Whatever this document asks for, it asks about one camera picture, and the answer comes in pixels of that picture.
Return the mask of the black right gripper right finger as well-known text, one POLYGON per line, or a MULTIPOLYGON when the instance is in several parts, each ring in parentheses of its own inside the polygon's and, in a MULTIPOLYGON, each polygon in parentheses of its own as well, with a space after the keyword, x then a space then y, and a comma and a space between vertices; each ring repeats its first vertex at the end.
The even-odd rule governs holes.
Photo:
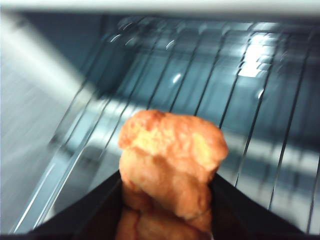
POLYGON ((223 177, 211 181, 214 240, 318 240, 251 200, 223 177))

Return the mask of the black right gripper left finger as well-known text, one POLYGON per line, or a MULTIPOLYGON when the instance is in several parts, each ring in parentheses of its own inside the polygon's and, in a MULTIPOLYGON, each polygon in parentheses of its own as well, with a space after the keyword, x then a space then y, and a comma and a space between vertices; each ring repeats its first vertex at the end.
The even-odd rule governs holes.
POLYGON ((2 234, 2 240, 113 240, 123 207, 116 171, 86 196, 26 233, 2 234))

